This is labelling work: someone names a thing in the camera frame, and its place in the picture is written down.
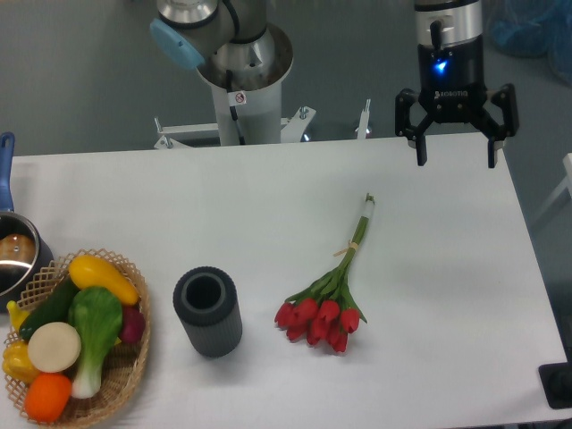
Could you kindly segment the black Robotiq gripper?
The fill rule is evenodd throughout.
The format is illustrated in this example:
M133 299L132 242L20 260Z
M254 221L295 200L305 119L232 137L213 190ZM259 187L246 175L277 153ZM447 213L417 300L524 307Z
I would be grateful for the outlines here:
M494 168L506 138L519 129L515 85L488 90L484 83L484 22L480 1L415 1L420 92L404 88L395 97L395 134L416 150L418 166L427 162L425 132L435 123L476 123L487 138L487 164ZM496 122L485 102L501 112ZM411 121L419 104L425 117Z

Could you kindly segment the silver robot arm with base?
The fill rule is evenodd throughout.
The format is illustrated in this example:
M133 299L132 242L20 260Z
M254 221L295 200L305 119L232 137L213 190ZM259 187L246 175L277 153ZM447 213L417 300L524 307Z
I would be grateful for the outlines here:
M157 46L210 87L224 146L281 140L282 83L290 39L267 20L264 1L159 1L150 24Z

